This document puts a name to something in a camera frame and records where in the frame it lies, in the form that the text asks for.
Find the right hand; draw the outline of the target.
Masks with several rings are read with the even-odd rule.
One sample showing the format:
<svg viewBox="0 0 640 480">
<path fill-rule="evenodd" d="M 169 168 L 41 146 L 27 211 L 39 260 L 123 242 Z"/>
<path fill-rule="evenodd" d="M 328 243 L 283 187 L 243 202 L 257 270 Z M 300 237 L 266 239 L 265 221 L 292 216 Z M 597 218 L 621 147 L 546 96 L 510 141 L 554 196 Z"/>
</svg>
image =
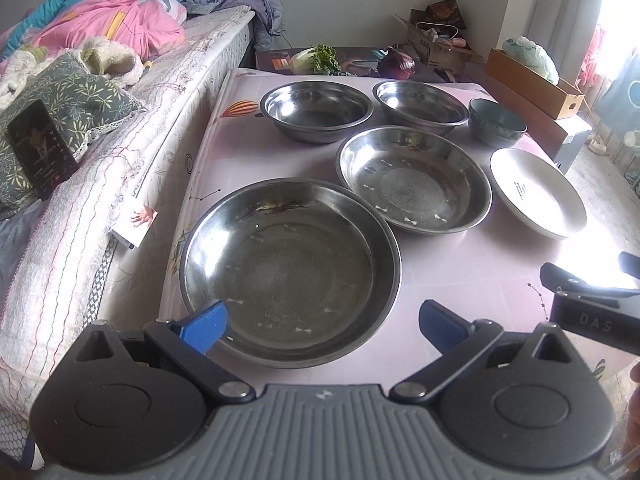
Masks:
<svg viewBox="0 0 640 480">
<path fill-rule="evenodd" d="M 636 385 L 628 404 L 628 418 L 624 453 L 634 452 L 640 444 L 640 363 L 630 371 L 630 379 Z"/>
</svg>

